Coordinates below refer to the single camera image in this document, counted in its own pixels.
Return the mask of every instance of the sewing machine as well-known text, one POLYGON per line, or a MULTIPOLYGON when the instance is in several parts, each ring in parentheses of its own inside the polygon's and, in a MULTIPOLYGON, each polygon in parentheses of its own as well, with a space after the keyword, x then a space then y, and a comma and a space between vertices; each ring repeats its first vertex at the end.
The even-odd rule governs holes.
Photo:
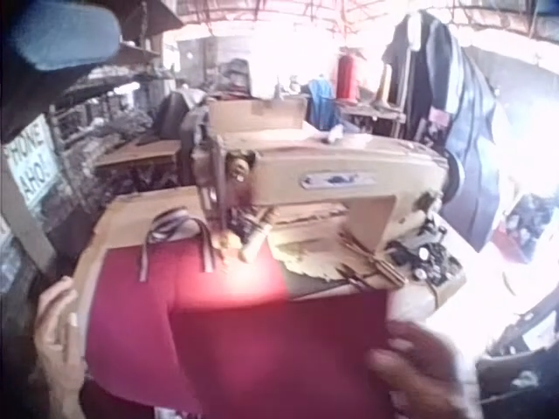
MULTIPOLYGON (((214 246, 222 255, 251 263, 271 231, 300 236, 314 224, 312 240, 328 241, 330 256, 320 262, 330 269, 323 267, 316 276, 340 279, 332 271, 343 263, 367 277, 375 264, 374 271, 395 286, 403 286, 410 272, 395 269, 383 250, 433 219, 448 176, 446 159, 431 149, 368 134, 346 135, 334 145, 313 137, 259 141, 218 135, 196 150, 193 162, 204 213, 217 236, 214 246), (313 219, 316 213, 322 224, 313 219), (330 219, 335 227, 325 229, 330 219)), ((285 234, 279 241, 270 238, 272 247, 290 241, 285 234)), ((298 241, 309 242, 308 234, 298 241)), ((294 271, 316 271, 301 262, 312 250, 300 247, 294 271)))

